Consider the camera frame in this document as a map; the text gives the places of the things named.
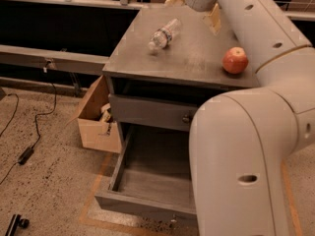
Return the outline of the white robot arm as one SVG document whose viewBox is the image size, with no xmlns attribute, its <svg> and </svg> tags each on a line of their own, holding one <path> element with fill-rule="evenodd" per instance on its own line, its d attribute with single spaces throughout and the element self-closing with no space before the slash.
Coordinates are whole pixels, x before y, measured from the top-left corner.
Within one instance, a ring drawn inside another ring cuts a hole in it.
<svg viewBox="0 0 315 236">
<path fill-rule="evenodd" d="M 315 49 L 273 0 L 220 5 L 259 85 L 206 101 L 189 134 L 200 236 L 290 236 L 283 161 L 314 141 Z"/>
</svg>

